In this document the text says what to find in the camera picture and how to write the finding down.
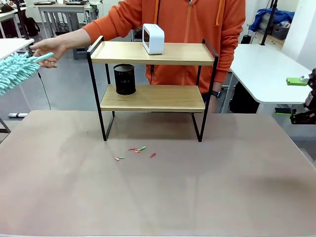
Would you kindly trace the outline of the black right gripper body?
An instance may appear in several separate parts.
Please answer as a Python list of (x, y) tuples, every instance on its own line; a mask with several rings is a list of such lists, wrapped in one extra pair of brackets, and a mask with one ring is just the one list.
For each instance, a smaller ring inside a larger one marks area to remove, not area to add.
[(313, 69), (311, 74), (309, 74), (309, 80), (307, 85), (312, 89), (308, 97), (305, 100), (305, 107), (307, 109), (316, 108), (316, 69)]

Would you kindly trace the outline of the person's right hand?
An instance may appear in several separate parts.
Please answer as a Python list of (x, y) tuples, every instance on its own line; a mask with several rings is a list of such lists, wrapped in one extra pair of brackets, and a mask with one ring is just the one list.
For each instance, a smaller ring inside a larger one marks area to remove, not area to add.
[(67, 51), (67, 45), (63, 36), (57, 36), (41, 40), (30, 46), (30, 49), (34, 51), (34, 56), (36, 57), (52, 52), (53, 56), (38, 62), (38, 64), (43, 68), (56, 68), (57, 61)]

